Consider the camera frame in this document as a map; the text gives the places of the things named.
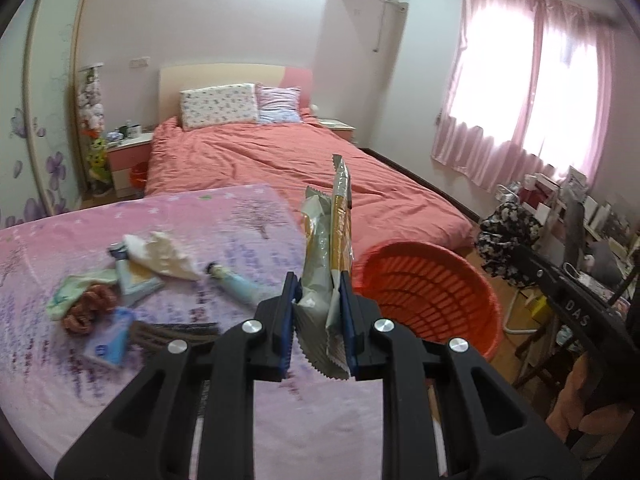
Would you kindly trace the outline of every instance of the floral pillow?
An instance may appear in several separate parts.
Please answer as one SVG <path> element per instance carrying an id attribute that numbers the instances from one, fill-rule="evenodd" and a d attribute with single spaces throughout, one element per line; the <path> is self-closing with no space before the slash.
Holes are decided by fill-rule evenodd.
<path id="1" fill-rule="evenodd" d="M 210 86 L 180 92 L 182 129 L 185 131 L 230 123 L 257 123 L 255 85 Z"/>
<path id="2" fill-rule="evenodd" d="M 300 88 L 255 87 L 260 117 L 258 124 L 301 123 Z"/>

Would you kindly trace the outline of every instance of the green cloth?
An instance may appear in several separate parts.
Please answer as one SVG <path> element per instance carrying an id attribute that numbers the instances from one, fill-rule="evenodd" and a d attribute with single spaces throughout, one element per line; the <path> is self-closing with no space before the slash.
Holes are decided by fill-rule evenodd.
<path id="1" fill-rule="evenodd" d="M 115 269 L 95 270 L 86 274 L 72 274 L 62 282 L 53 298 L 47 303 L 47 315 L 52 321 L 65 317 L 66 311 L 82 296 L 90 285 L 101 283 L 115 285 L 118 275 Z"/>

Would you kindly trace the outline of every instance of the pink curtain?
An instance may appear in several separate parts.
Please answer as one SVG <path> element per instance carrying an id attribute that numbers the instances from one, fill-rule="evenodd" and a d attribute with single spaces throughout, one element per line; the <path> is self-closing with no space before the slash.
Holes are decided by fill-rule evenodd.
<path id="1" fill-rule="evenodd" d="M 492 191 L 569 166 L 592 179 L 609 121 L 612 34 L 562 0 L 464 0 L 431 156 Z"/>

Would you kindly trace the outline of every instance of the red bedspread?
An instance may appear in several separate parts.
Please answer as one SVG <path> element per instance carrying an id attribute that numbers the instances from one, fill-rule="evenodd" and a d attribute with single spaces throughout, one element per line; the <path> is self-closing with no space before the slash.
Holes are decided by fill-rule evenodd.
<path id="1" fill-rule="evenodd" d="M 264 182 L 299 212 L 306 186 L 331 194 L 334 153 L 341 154 L 351 170 L 356 258 L 390 238 L 456 251 L 471 246 L 472 226 L 454 206 L 310 116 L 303 124 L 230 124 L 192 132 L 169 119 L 154 134 L 146 193 Z"/>

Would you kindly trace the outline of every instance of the plush toy hanging organizer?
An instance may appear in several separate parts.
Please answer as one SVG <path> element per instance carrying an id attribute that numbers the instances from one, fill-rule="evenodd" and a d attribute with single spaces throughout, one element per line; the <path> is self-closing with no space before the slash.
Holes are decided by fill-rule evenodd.
<path id="1" fill-rule="evenodd" d="M 93 196 L 104 196 L 113 189 L 111 171 L 107 161 L 107 143 L 102 138 L 104 131 L 104 107 L 100 94 L 98 69 L 103 63 L 82 67 L 78 89 L 78 117 L 83 135 L 92 139 L 86 144 L 89 184 Z"/>

